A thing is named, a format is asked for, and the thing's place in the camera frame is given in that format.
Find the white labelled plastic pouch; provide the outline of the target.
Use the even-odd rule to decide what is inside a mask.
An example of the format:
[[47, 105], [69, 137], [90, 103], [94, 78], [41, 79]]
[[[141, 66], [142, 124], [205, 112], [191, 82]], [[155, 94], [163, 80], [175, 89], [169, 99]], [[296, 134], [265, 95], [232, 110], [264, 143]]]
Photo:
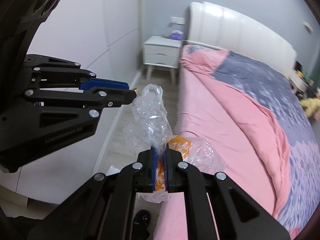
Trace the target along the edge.
[[106, 176], [111, 176], [111, 175], [117, 174], [117, 173], [119, 173], [119, 172], [120, 172], [120, 169], [118, 169], [118, 168], [116, 168], [116, 167], [114, 167], [114, 166], [112, 165], [112, 166], [110, 166], [110, 168], [108, 169], [108, 172], [107, 172]]

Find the clear bag with orange wrapper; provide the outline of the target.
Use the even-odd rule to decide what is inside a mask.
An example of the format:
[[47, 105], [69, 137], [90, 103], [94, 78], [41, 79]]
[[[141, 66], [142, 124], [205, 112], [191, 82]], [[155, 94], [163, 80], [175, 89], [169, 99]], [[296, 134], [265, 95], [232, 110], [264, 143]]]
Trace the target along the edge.
[[182, 159], [201, 172], [215, 174], [225, 170], [225, 162], [207, 139], [173, 135], [163, 102], [163, 89], [148, 84], [132, 103], [134, 121], [124, 129], [124, 138], [130, 153], [137, 157], [150, 147], [156, 150], [156, 164], [151, 172], [154, 189], [151, 193], [139, 193], [147, 202], [161, 203], [171, 197], [165, 189], [163, 151], [165, 146], [181, 153]]

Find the white bedside table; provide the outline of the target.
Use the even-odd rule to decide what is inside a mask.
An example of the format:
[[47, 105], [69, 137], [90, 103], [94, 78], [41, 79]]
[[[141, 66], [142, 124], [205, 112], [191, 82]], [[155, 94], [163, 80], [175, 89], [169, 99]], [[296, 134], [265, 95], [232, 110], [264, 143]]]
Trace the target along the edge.
[[176, 83], [176, 72], [182, 43], [182, 41], [161, 36], [152, 36], [144, 42], [143, 58], [144, 65], [147, 67], [146, 80], [149, 81], [151, 79], [155, 67], [162, 67], [169, 69], [171, 83]]

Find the white wall socket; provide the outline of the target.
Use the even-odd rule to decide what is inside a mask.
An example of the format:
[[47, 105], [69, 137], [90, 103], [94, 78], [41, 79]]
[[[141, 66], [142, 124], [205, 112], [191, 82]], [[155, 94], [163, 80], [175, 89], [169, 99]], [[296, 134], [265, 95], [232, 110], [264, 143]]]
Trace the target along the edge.
[[171, 17], [170, 24], [172, 25], [185, 25], [186, 19], [184, 17]]

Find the black slipper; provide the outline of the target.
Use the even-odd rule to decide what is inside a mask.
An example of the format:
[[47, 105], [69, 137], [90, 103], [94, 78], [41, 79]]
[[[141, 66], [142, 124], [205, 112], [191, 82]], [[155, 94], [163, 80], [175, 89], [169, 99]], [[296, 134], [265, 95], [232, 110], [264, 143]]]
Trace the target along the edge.
[[151, 213], [148, 210], [139, 210], [132, 224], [132, 240], [146, 240], [149, 238], [148, 226], [151, 222]]

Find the yellow plush toy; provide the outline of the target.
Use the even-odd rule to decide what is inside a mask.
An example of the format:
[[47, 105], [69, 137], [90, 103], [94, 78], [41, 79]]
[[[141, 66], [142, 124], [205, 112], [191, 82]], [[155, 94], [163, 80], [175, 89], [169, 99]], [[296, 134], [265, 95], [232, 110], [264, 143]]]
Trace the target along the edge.
[[306, 98], [300, 100], [300, 105], [303, 107], [305, 115], [310, 118], [319, 110], [320, 99]]

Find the white padded headboard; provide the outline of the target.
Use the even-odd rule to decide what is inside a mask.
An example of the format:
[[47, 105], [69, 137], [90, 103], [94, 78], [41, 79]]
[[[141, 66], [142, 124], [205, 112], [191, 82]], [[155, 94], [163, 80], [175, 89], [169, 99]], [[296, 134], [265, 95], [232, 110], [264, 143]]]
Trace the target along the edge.
[[290, 77], [297, 53], [293, 46], [262, 23], [209, 2], [190, 4], [189, 44], [226, 49], [268, 64]]

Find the purple tissue box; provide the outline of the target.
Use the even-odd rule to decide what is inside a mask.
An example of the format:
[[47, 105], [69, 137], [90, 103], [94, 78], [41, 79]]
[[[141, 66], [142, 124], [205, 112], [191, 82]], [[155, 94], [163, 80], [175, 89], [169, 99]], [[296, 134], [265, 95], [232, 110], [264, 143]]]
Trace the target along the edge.
[[171, 40], [183, 41], [184, 40], [184, 33], [180, 30], [173, 30], [170, 34]]

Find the pink sheeted bed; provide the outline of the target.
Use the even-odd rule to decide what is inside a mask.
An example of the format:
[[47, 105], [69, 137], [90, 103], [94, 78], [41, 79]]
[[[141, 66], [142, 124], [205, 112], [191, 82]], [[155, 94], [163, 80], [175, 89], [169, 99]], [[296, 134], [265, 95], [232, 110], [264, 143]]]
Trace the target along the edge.
[[[279, 221], [273, 213], [276, 199], [271, 179], [250, 141], [207, 87], [182, 64], [180, 76], [176, 133], [207, 139], [225, 162], [227, 176]], [[319, 205], [298, 236], [290, 237], [319, 239]]]

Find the green curtain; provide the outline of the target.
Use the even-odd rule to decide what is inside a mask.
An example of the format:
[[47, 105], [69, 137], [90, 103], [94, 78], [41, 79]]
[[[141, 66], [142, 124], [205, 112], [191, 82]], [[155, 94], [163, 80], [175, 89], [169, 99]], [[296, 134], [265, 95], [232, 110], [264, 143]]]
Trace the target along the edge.
[[316, 46], [316, 54], [310, 67], [304, 71], [308, 85], [319, 87], [319, 42]]

